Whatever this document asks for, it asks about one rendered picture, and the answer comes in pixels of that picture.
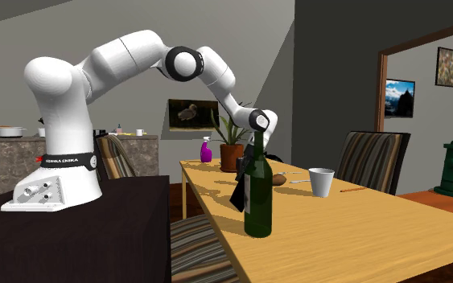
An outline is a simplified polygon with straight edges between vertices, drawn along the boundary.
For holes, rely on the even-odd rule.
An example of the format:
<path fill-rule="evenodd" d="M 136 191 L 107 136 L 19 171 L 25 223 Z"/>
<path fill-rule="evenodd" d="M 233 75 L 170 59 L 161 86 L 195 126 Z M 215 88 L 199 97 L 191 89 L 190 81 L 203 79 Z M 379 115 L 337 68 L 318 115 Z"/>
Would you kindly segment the light wooden dining table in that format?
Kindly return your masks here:
<path fill-rule="evenodd" d="M 273 190 L 272 232 L 248 236 L 230 203 L 233 174 L 220 163 L 181 162 L 237 275 L 249 283 L 397 283 L 453 263 L 453 213 L 339 179 L 316 197 L 306 170 L 271 162 L 286 183 Z"/>

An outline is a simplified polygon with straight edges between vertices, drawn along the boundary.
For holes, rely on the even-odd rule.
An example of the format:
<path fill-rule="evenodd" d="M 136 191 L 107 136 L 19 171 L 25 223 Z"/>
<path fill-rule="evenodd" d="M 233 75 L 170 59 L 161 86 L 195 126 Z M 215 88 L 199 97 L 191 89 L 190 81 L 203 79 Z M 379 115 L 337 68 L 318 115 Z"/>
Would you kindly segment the wall picture of mountain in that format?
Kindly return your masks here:
<path fill-rule="evenodd" d="M 412 118 L 415 82 L 387 79 L 385 84 L 385 117 Z"/>

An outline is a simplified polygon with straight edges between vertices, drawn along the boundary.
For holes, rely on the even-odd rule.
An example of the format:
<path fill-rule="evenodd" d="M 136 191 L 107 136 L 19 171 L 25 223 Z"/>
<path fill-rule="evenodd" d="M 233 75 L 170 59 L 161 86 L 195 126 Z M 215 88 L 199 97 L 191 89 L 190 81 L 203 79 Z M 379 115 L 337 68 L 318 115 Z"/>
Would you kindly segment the white cup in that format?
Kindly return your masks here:
<path fill-rule="evenodd" d="M 334 170 L 327 168 L 309 169 L 311 189 L 314 196 L 323 198 L 328 197 L 334 173 Z"/>

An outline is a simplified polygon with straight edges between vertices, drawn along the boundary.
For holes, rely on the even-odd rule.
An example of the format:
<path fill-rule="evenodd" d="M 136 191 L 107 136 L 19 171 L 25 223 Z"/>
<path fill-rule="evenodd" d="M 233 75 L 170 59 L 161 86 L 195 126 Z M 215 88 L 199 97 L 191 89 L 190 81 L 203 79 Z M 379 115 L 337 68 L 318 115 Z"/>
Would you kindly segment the dark robot stand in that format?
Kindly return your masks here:
<path fill-rule="evenodd" d="M 101 189 L 61 211 L 0 210 L 0 283 L 171 283 L 168 176 Z"/>

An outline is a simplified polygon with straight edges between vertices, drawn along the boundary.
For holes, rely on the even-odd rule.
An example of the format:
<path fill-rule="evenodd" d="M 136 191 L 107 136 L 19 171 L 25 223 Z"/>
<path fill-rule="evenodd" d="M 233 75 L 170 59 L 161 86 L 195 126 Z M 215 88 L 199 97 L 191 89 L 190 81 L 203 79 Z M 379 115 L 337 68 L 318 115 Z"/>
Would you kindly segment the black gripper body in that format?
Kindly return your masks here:
<path fill-rule="evenodd" d="M 253 150 L 254 146 L 251 144 L 248 144 L 245 147 L 243 156 L 241 158 L 237 158 L 236 162 L 236 169 L 237 169 L 237 176 L 236 180 L 239 181 L 241 177 L 243 176 L 246 167 L 249 165 L 250 161 L 253 159 Z"/>

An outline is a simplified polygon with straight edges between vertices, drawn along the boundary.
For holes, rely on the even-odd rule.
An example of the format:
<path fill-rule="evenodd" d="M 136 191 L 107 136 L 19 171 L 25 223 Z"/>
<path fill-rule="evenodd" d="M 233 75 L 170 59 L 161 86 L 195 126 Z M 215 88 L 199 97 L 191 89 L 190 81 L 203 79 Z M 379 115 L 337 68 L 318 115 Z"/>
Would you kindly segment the dark green glass bottle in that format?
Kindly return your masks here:
<path fill-rule="evenodd" d="M 245 232 L 264 238 L 272 232 L 273 173 L 264 154 L 263 132 L 256 131 L 253 158 L 245 169 Z"/>

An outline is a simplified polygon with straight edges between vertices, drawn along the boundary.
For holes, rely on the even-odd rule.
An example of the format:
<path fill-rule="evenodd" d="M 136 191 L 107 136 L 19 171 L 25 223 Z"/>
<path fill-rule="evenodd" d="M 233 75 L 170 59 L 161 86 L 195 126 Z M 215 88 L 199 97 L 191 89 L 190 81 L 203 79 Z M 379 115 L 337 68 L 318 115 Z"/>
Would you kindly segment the striped chair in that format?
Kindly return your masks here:
<path fill-rule="evenodd" d="M 396 195 L 410 133 L 350 131 L 341 150 L 335 177 Z"/>
<path fill-rule="evenodd" d="M 128 154 L 115 135 L 94 138 L 95 152 L 104 168 L 99 177 L 134 177 Z M 241 283 L 207 216 L 198 215 L 170 224 L 172 283 Z"/>

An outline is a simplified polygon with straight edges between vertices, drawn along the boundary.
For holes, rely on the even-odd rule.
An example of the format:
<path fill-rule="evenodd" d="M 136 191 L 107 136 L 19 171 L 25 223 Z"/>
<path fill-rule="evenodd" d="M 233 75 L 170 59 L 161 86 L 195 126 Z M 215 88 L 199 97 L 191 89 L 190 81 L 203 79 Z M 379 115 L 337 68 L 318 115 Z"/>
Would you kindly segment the marble kitchen counter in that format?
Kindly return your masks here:
<path fill-rule="evenodd" d="M 156 135 L 117 136 L 134 166 L 135 176 L 159 174 L 159 140 Z M 0 195 L 39 168 L 35 159 L 45 154 L 43 137 L 0 138 Z"/>

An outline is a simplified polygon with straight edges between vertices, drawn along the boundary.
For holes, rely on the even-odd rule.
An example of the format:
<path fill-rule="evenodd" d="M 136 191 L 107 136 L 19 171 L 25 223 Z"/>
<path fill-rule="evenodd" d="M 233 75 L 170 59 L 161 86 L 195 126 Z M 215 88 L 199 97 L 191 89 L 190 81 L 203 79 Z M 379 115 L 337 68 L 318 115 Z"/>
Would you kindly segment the speckled abstract wall picture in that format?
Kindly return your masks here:
<path fill-rule="evenodd" d="M 438 47 L 435 84 L 453 88 L 453 49 Z"/>

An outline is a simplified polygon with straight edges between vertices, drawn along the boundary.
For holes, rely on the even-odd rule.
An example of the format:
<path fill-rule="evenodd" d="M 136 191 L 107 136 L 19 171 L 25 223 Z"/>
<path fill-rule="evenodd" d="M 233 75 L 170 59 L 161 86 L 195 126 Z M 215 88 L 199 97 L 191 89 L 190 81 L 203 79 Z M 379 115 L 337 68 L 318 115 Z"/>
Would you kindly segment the purple spray bottle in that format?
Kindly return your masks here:
<path fill-rule="evenodd" d="M 204 141 L 200 148 L 200 161 L 210 162 L 212 160 L 212 151 L 208 148 L 208 143 L 211 138 L 209 136 L 203 137 Z"/>

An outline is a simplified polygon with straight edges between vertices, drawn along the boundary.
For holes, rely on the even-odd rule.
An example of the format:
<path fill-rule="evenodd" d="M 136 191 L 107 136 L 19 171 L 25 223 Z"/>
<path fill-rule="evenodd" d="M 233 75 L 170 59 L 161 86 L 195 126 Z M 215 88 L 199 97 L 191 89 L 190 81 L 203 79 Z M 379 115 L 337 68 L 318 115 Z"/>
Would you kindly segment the orange side table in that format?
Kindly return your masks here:
<path fill-rule="evenodd" d="M 409 194 L 400 195 L 400 198 L 415 201 L 427 206 L 442 209 L 453 213 L 453 197 L 441 195 L 432 190 L 420 191 Z"/>

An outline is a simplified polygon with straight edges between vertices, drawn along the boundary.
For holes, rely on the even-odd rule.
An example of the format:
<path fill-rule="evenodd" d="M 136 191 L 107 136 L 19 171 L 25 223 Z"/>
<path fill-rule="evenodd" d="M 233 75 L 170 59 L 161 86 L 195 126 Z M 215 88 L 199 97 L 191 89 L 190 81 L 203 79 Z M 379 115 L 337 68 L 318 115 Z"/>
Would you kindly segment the green plant in brown pot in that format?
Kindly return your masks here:
<path fill-rule="evenodd" d="M 250 130 L 238 127 L 233 119 L 228 119 L 210 110 L 210 118 L 214 129 L 220 135 L 220 170 L 226 173 L 237 172 L 237 159 L 243 155 L 244 146 L 239 141 Z"/>

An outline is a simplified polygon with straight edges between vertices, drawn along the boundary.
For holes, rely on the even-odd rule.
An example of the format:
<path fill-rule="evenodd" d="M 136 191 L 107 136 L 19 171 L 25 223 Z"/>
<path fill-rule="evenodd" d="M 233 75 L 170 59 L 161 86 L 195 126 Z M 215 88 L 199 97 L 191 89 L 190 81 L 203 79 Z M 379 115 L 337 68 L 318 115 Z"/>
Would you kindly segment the wall picture of duck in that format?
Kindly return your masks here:
<path fill-rule="evenodd" d="M 169 99 L 170 131 L 212 131 L 219 123 L 218 102 L 215 100 Z"/>

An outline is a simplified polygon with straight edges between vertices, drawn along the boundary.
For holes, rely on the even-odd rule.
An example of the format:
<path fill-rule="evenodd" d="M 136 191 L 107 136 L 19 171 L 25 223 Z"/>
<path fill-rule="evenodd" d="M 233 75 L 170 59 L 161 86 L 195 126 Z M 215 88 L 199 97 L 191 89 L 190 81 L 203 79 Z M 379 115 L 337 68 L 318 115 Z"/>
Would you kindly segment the brown door frame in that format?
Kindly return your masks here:
<path fill-rule="evenodd" d="M 427 43 L 453 36 L 453 26 L 444 28 L 440 31 L 432 32 L 422 37 L 411 39 L 407 42 L 400 43 L 396 46 L 388 47 L 378 52 L 377 57 L 377 96 L 375 104 L 375 121 L 374 130 L 377 132 L 384 131 L 385 119 L 385 88 L 387 79 L 388 56 L 406 51 L 414 47 L 419 47 Z"/>

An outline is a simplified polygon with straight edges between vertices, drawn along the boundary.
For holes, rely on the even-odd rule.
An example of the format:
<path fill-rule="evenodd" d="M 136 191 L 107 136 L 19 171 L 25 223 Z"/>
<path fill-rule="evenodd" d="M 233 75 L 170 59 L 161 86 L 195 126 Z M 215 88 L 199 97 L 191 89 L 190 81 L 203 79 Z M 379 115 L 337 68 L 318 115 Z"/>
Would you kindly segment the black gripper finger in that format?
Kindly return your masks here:
<path fill-rule="evenodd" d="M 244 197 L 245 197 L 245 181 L 240 180 L 231 197 L 230 197 L 230 203 L 239 211 L 243 212 L 245 209 L 245 204 L 244 204 Z"/>

